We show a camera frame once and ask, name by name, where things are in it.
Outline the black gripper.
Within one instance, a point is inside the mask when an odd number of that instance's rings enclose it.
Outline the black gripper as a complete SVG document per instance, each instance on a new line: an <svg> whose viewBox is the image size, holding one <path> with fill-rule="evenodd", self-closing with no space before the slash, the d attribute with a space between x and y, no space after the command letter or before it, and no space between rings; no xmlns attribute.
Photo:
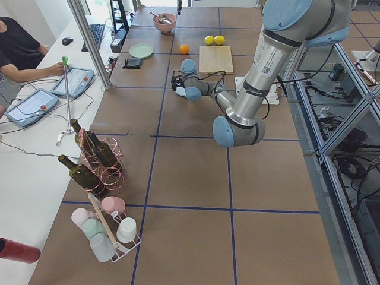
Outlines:
<svg viewBox="0 0 380 285"><path fill-rule="evenodd" d="M177 8L177 14L181 14L181 11L182 11L182 0L177 0L176 8Z"/></svg>
<svg viewBox="0 0 380 285"><path fill-rule="evenodd" d="M181 75L174 75L171 77L172 90L176 91L179 87L183 87L183 80Z"/></svg>

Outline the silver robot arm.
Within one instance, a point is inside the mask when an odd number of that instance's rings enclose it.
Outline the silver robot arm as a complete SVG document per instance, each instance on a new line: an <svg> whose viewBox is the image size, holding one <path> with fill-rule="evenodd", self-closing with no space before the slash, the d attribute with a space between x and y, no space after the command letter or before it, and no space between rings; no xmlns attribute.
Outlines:
<svg viewBox="0 0 380 285"><path fill-rule="evenodd" d="M252 67L233 97L220 83L197 76L195 62L186 59L172 88L182 87L188 100L210 96L223 111L213 122L213 135L222 147L253 145L265 135L257 111L286 62L300 48L333 45L349 33L351 1L266 1L262 10L261 42Z"/></svg>

